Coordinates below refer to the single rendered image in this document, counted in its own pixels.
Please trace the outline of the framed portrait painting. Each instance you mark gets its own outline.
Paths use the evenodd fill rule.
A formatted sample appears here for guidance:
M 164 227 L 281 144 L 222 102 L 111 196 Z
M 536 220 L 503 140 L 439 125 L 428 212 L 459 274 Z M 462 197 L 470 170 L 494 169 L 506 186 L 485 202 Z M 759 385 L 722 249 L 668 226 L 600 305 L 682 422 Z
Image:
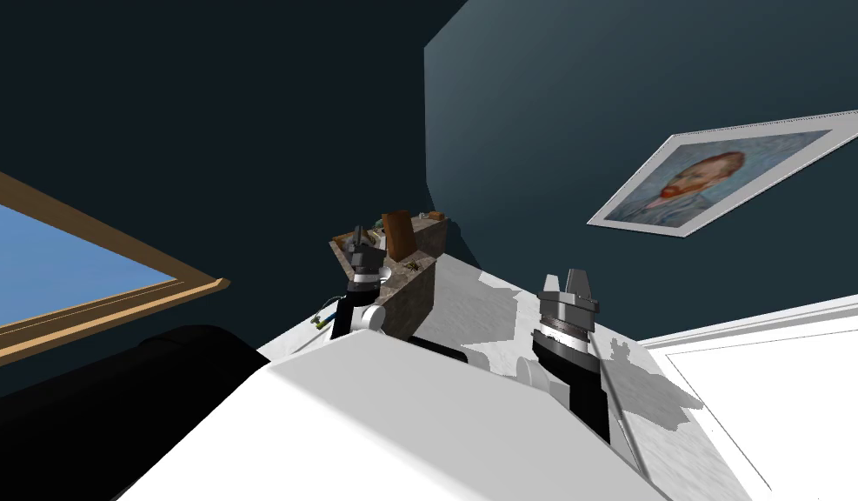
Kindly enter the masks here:
M 669 137 L 588 221 L 686 237 L 858 138 L 858 110 Z

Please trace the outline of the wood framed window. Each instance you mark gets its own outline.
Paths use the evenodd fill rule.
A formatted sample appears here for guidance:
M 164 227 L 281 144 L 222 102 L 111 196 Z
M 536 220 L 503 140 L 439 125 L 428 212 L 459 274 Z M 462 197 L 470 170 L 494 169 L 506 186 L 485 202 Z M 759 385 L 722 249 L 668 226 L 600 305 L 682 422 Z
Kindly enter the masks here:
M 228 285 L 0 172 L 0 366 Z

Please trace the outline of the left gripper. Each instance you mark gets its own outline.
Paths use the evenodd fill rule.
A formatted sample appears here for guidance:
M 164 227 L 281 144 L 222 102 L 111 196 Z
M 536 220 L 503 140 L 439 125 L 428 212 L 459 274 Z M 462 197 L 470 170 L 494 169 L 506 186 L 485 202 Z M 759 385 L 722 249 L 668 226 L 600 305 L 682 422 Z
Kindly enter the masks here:
M 382 248 L 382 233 L 368 233 L 371 246 L 366 245 L 364 229 L 357 225 L 354 244 L 347 245 L 347 259 L 356 275 L 379 275 L 387 251 Z

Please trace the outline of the brown stone counter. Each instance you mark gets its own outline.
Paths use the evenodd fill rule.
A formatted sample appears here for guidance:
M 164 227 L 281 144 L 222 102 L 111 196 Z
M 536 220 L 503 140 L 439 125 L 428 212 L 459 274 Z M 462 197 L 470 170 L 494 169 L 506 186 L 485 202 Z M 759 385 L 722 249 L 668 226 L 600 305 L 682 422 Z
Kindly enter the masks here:
M 347 245 L 354 244 L 354 230 L 331 242 L 349 281 L 338 298 L 329 337 L 372 330 L 406 341 L 434 307 L 436 262 L 445 250 L 448 219 L 442 213 L 410 217 L 398 210 L 384 214 L 373 230 L 364 229 L 371 246 L 368 233 L 382 233 L 387 251 L 379 275 L 356 275 L 349 264 Z

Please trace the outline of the white door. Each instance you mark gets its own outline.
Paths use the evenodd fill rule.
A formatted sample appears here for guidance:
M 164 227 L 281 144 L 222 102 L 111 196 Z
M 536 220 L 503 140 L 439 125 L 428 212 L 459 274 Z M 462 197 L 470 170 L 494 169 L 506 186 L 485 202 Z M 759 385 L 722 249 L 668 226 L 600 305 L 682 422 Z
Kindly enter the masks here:
M 644 347 L 752 501 L 858 501 L 858 294 Z

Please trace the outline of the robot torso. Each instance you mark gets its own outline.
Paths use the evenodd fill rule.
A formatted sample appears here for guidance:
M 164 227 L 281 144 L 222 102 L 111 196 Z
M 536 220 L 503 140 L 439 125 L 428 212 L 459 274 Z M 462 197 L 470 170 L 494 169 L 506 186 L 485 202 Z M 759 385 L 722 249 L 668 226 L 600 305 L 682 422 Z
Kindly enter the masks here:
M 255 371 L 118 501 L 671 501 L 546 391 L 373 331 Z

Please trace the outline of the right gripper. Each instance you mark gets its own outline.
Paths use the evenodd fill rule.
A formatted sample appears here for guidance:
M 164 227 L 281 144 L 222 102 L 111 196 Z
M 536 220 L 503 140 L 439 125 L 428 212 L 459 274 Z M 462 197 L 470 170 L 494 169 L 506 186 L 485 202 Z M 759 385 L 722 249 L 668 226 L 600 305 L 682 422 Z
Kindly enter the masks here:
M 569 271 L 565 292 L 560 292 L 559 277 L 548 274 L 542 291 L 539 311 L 543 317 L 553 318 L 569 324 L 593 324 L 600 313 L 599 302 L 594 300 L 589 287 L 587 273 L 577 268 Z

